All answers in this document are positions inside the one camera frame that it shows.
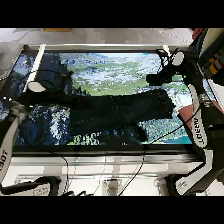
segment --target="logo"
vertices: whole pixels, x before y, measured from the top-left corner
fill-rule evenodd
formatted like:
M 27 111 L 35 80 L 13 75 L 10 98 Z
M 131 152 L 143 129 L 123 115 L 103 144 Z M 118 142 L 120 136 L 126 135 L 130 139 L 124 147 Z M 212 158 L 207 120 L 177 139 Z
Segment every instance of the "logo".
M 202 137 L 202 134 L 201 134 L 201 130 L 200 130 L 197 118 L 194 118 L 194 130 L 195 130 L 195 134 L 197 136 L 198 141 L 205 144 L 204 140 L 203 140 L 203 137 Z
M 8 153 L 3 149 L 3 153 L 2 153 L 1 158 L 0 158 L 0 171 L 2 171 L 2 169 L 3 169 L 3 166 L 4 166 L 5 161 L 7 159 L 7 155 L 8 155 Z

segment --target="black garment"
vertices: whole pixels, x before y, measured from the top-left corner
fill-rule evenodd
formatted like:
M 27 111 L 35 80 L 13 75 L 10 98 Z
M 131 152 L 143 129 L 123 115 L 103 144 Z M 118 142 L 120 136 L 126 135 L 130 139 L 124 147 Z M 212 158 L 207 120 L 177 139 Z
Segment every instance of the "black garment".
M 71 109 L 70 135 L 118 129 L 152 119 L 172 118 L 174 104 L 163 89 L 124 96 L 84 96 L 88 109 Z

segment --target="gray floor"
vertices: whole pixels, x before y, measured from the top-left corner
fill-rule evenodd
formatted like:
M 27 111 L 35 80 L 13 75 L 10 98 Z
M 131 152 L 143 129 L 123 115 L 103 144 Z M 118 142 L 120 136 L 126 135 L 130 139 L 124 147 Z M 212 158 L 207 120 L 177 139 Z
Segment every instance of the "gray floor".
M 192 32 L 188 28 L 72 28 L 70 32 L 43 32 L 41 28 L 0 28 L 0 42 L 189 45 Z

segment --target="black pants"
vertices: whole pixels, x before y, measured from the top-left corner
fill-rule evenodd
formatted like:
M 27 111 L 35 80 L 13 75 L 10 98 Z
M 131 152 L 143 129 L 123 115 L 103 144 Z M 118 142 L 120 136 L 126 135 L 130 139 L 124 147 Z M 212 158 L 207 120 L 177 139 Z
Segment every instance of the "black pants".
M 174 104 L 163 89 L 124 96 L 85 96 L 88 109 L 71 109 L 71 135 L 118 129 L 137 122 L 172 118 Z

